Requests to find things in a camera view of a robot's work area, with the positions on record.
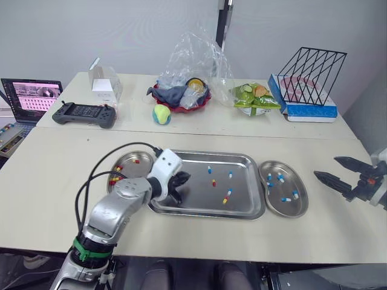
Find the green tennis ball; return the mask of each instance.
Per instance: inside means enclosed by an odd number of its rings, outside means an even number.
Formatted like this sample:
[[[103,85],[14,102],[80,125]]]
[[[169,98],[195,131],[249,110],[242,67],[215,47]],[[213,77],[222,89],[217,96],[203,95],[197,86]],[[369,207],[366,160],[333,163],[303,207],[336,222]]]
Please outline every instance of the green tennis ball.
[[[171,111],[164,105],[155,105],[152,116],[153,120],[161,125],[167,125],[171,121]]]

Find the wire file holder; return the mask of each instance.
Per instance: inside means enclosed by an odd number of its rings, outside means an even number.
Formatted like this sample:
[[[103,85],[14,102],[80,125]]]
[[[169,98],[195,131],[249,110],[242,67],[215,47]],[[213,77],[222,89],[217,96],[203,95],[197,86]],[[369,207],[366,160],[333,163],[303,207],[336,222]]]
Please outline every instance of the wire file holder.
[[[285,102],[325,105],[346,53],[301,47],[277,75]]]

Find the rectangular metal tray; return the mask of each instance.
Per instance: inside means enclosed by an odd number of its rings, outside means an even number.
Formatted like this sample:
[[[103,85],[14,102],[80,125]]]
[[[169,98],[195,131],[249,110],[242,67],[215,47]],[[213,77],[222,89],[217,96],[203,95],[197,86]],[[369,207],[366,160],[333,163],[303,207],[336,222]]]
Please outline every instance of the rectangular metal tray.
[[[250,157],[232,153],[173,151],[183,160],[181,170],[191,174],[187,183],[177,188],[182,203],[177,204],[169,196],[161,202],[151,201],[149,207],[152,210],[157,213],[235,219],[257,219],[264,213],[258,168]],[[229,189],[232,189],[232,194],[223,204]]]

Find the laptop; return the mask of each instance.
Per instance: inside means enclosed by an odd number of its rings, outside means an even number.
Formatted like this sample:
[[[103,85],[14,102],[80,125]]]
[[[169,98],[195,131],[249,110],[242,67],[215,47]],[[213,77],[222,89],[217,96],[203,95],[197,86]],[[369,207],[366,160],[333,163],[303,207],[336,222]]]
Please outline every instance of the laptop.
[[[62,93],[62,84],[57,80],[1,79],[6,102],[15,116],[15,126],[24,131],[26,137]]]

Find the monitor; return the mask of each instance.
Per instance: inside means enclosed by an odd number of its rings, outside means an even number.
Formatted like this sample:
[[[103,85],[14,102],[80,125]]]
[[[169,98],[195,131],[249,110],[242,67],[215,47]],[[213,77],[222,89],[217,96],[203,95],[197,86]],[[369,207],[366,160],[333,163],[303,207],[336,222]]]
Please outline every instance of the monitor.
[[[18,122],[37,123],[62,93],[57,80],[1,79]]]

